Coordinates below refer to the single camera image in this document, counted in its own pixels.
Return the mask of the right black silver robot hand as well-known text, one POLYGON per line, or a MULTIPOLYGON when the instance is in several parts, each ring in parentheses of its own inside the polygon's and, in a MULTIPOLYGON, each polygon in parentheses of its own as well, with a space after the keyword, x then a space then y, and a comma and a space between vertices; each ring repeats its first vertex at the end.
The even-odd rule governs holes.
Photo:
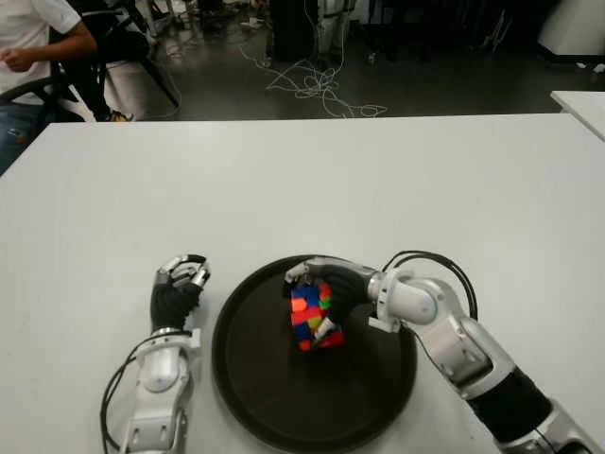
POLYGON ((369 301, 369 287, 377 274, 378 271, 372 268, 330 256, 305 259, 285 273, 284 296, 290 296, 301 282, 313 283, 316 280, 332 290, 331 305, 311 341, 312 350, 320 348, 357 306, 369 301))

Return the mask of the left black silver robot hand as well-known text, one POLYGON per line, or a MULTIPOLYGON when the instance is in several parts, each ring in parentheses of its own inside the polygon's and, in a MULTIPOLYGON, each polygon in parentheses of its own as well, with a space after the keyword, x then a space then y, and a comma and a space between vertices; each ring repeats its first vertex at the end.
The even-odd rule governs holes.
POLYGON ((183 330, 210 276, 207 258, 192 253, 178 255, 157 269, 149 306, 151 331, 183 330))

